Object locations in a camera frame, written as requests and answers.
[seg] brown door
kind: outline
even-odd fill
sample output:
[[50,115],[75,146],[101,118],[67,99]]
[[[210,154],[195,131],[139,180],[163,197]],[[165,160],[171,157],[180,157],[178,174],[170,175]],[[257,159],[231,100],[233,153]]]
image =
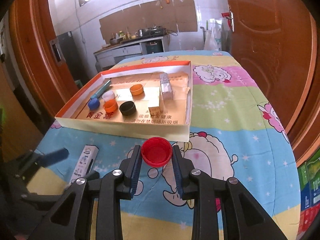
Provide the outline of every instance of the brown door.
[[78,91],[59,54],[48,0],[15,0],[9,29],[19,70],[37,103],[53,117]]
[[297,119],[315,67],[316,25],[301,0],[228,0],[232,56],[255,80],[286,132]]

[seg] teal marker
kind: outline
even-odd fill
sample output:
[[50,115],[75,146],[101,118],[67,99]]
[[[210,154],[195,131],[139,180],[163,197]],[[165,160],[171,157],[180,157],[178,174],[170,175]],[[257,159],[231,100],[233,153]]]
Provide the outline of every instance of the teal marker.
[[111,79],[108,80],[107,83],[105,83],[97,92],[95,92],[90,99],[99,98],[101,95],[108,89],[108,87],[111,85]]

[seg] metal screw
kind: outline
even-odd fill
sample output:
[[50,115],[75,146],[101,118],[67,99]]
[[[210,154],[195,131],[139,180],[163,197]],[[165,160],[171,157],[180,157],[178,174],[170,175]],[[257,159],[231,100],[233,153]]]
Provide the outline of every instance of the metal screw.
[[237,184],[238,183],[238,179],[234,178],[234,177],[231,177],[229,178],[229,182],[233,185]]
[[79,179],[76,180],[76,183],[77,183],[78,185],[82,185],[82,184],[85,183],[85,179],[84,179],[84,178],[79,178]]
[[193,175],[196,175],[196,176],[198,176],[198,175],[200,175],[200,173],[201,173],[201,170],[198,170],[198,169],[193,169],[193,170],[191,171],[191,173],[192,173]]
[[114,171],[112,172],[112,174],[115,175],[115,176],[119,176],[119,175],[122,174],[122,171],[121,171],[121,170],[114,170]]

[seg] colorful cartoon tablecloth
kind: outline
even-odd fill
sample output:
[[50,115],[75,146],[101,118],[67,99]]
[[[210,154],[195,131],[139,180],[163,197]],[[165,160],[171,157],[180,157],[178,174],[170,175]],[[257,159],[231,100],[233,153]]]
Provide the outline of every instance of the colorful cartoon tablecloth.
[[[293,152],[272,106],[233,57],[226,52],[172,51],[126,59],[115,67],[172,60],[190,60],[194,73],[190,139],[171,143],[210,176],[238,178],[287,238],[294,240],[300,188]],[[54,122],[37,150],[48,153],[65,147],[70,156],[50,167],[51,171],[42,169],[29,189],[42,194],[61,191],[86,144],[99,148],[93,169],[103,176],[144,141],[64,128]],[[177,195],[171,163],[158,169],[143,163],[136,195],[121,201],[124,239],[191,239],[192,209],[192,201]],[[221,212],[219,229],[222,239]]]

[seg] green stripe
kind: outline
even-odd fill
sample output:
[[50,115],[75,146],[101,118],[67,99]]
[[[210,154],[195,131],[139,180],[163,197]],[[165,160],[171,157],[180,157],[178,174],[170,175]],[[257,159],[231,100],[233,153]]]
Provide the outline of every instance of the green stripe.
[[229,131],[272,128],[257,107],[267,102],[255,87],[194,85],[191,125]]

